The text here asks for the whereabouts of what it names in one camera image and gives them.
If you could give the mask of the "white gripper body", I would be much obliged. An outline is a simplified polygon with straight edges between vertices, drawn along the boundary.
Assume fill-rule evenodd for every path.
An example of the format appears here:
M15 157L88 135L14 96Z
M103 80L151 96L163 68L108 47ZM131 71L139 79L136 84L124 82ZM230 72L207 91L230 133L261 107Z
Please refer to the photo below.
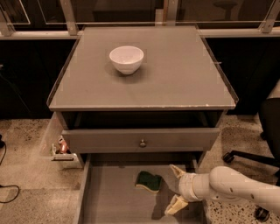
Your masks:
M187 202L202 201L196 194L196 189L200 186L201 177L196 173L185 173L183 174L178 182L178 191L179 194Z

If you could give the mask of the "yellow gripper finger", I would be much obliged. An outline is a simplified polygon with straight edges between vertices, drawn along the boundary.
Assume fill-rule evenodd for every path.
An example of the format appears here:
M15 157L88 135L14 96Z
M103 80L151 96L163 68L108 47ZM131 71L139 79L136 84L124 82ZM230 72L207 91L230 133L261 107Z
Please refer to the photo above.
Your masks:
M180 179L180 178L182 178L183 176L186 175L186 172L185 172L185 171L183 171L182 169L180 169L179 167L177 167L177 166L174 165L174 164L171 164L171 165L170 165L170 168L171 168L171 170L173 171L173 173L174 173L174 175L175 175L175 177L176 177L177 179Z
M178 196L177 194L175 194L172 197L169 205L165 209L164 214L165 215L174 215L181 209L185 208L187 205L188 205L188 202L182 196Z

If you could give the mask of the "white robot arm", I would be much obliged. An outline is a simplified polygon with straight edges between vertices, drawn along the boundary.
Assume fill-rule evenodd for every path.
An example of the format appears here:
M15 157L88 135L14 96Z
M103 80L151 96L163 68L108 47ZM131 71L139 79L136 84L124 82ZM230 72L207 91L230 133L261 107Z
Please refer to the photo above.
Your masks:
M178 195L175 194L164 213L174 215L189 203L213 200L238 202L249 200L276 215L280 215L280 187L255 181L240 172L217 166L209 173L196 174L170 165L178 179Z

